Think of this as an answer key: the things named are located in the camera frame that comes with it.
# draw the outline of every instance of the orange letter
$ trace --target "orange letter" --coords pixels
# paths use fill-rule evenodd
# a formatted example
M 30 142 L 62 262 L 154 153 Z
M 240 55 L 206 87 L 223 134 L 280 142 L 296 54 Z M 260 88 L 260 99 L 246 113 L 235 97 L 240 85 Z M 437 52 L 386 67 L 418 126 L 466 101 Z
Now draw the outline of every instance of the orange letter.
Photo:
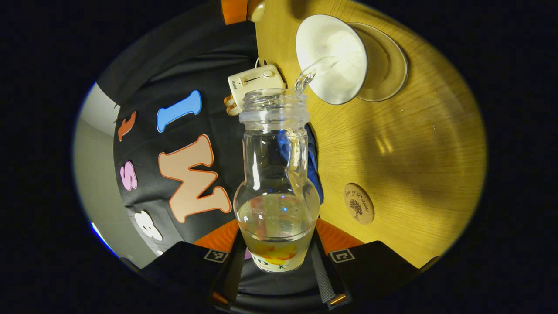
M 232 207 L 224 188 L 215 187 L 213 194 L 200 197 L 215 182 L 217 173 L 190 168 L 197 165 L 211 166 L 212 164 L 213 150 L 209 138 L 205 134 L 200 135 L 194 143 L 173 153 L 159 154 L 161 175 L 165 178 L 182 181 L 169 200 L 171 211 L 180 223 L 184 223 L 187 216 L 195 213 L 212 210 L 230 212 Z
M 136 122 L 136 115 L 137 113 L 134 111 L 129 121 L 126 121 L 126 119 L 122 121 L 122 125 L 118 128 L 118 141 L 122 142 L 122 136 L 132 129 L 132 126 L 134 126 Z

